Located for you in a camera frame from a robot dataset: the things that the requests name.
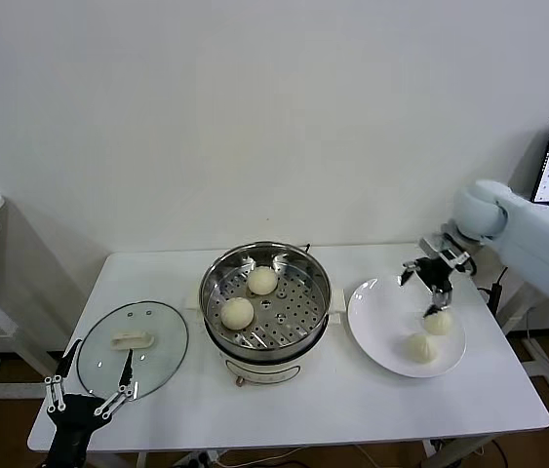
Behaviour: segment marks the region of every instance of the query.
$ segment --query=electric steamer pot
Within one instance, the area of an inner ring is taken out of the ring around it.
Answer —
[[[252,293],[249,273],[269,266],[278,275],[276,289]],[[232,297],[244,297],[255,310],[253,321],[233,331],[221,322],[221,309]],[[287,244],[256,242],[233,249],[207,270],[199,304],[205,327],[227,367],[240,378],[274,383],[300,371],[301,358],[322,337],[331,304],[326,271],[309,253]]]

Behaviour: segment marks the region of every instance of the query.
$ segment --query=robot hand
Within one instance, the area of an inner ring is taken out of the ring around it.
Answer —
[[[107,400],[91,395],[69,394],[63,391],[63,380],[74,360],[78,339],[61,359],[56,374],[46,377],[49,406],[47,413],[56,425],[56,434],[42,468],[81,468],[86,462],[86,450],[92,434],[111,421],[112,414],[133,395],[132,359],[129,350],[127,361],[118,382],[118,390]]]
[[[473,266],[473,262],[466,259],[461,261],[465,257],[460,253],[466,254],[461,245],[471,249],[488,246],[505,266],[549,296],[548,206],[531,203],[502,183],[478,180],[458,191],[453,218],[442,229],[443,234],[433,237],[440,239],[439,244],[447,243],[447,246],[434,247],[427,238],[421,239],[419,245],[431,261],[419,258],[406,263],[401,284],[416,272],[432,291],[433,304],[441,304],[445,299],[445,304],[449,305],[451,285],[448,286],[447,278],[451,271],[462,269],[467,263]]]
[[[416,273],[432,292],[432,303],[423,315],[427,317],[450,306],[451,272],[454,269],[464,272],[467,263],[473,263],[469,253],[447,233],[424,237],[419,241],[419,246],[428,256],[404,263],[404,272],[398,282],[403,286]]]

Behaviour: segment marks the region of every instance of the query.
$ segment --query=steamer basket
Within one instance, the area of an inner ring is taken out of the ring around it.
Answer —
[[[248,289],[249,273],[269,266],[278,275],[274,292],[256,295]],[[224,302],[244,297],[255,318],[242,330],[221,322]],[[322,336],[331,304],[326,271],[310,254],[287,244],[257,242],[233,249],[207,270],[199,290],[200,309],[214,343],[241,361],[279,364],[308,351]]]

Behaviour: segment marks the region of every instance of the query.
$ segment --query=glass lid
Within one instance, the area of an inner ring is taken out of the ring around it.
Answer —
[[[134,399],[154,392],[174,375],[187,351],[187,326],[181,315],[161,302],[124,305],[100,320],[84,339],[77,372],[91,394],[110,397],[129,355]]]

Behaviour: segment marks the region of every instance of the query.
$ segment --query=white plate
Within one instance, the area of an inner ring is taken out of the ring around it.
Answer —
[[[465,353],[465,330],[451,308],[453,325],[445,336],[423,328],[423,314],[431,304],[430,291],[413,275],[400,287],[397,276],[372,279],[350,297],[348,321],[363,350],[381,366],[408,377],[434,377],[451,371]],[[434,341],[437,358],[419,364],[407,357],[405,340],[413,333],[427,333]]]

